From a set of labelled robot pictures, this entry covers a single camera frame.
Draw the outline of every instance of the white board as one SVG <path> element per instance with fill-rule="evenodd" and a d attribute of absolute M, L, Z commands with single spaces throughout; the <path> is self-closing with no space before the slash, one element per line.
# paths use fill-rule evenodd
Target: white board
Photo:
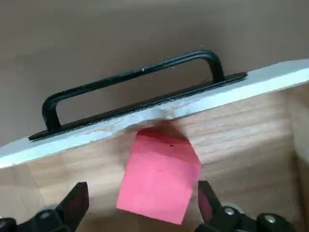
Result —
<path fill-rule="evenodd" d="M 309 59 L 286 61 L 248 72 L 244 81 L 205 91 L 131 114 L 98 122 L 40 141 L 23 138 L 0 147 L 0 168 L 112 137 L 119 131 L 149 120 L 171 120 L 309 80 Z"/>

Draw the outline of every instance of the screw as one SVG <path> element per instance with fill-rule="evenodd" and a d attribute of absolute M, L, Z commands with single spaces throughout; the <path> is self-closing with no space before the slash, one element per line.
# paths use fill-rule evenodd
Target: screw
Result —
<path fill-rule="evenodd" d="M 224 210 L 225 212 L 226 212 L 226 214 L 228 214 L 228 215 L 233 215 L 234 214 L 234 210 L 233 209 L 231 209 L 231 208 L 225 208 L 225 210 Z"/>
<path fill-rule="evenodd" d="M 276 219 L 272 215 L 265 215 L 265 220 L 269 223 L 275 223 Z"/>
<path fill-rule="evenodd" d="M 44 212 L 44 213 L 41 214 L 41 218 L 42 218 L 42 219 L 45 219 L 45 218 L 47 218 L 48 216 L 49 216 L 49 213 L 47 213 L 47 212 Z"/>

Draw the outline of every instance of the gray background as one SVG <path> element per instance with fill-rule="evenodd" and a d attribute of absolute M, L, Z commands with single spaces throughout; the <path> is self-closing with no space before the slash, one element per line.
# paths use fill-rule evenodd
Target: gray background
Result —
<path fill-rule="evenodd" d="M 309 57 L 308 0 L 10 0 L 0 4 L 0 145 L 45 126 L 49 95 L 197 49 L 226 74 Z M 76 97 L 62 123 L 191 86 L 194 61 Z"/>

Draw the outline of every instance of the black clamp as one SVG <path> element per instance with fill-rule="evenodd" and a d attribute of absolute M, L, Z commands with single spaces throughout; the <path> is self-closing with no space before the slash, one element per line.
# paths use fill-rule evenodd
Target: black clamp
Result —
<path fill-rule="evenodd" d="M 295 232 L 285 218 L 272 213 L 260 214 L 256 220 L 239 210 L 222 207 L 207 181 L 198 182 L 198 207 L 204 224 L 196 232 Z"/>

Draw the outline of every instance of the metal rivet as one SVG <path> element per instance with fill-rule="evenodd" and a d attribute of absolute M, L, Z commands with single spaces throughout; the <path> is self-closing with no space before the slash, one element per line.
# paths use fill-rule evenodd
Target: metal rivet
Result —
<path fill-rule="evenodd" d="M 5 222 L 5 221 L 0 221 L 0 228 L 4 227 L 4 226 L 5 226 L 5 224 L 6 224 L 6 222 Z"/>
<path fill-rule="evenodd" d="M 269 223 L 275 223 L 276 219 L 272 215 L 265 215 L 265 220 Z"/>
<path fill-rule="evenodd" d="M 49 213 L 47 213 L 47 212 L 44 212 L 44 213 L 41 214 L 41 218 L 42 218 L 42 219 L 45 219 L 45 218 L 47 218 L 48 216 L 49 216 Z"/>
<path fill-rule="evenodd" d="M 233 215 L 234 214 L 234 210 L 233 209 L 231 209 L 231 208 L 225 208 L 225 210 L 224 210 L 225 212 L 226 212 L 226 214 L 228 214 L 228 215 Z"/>

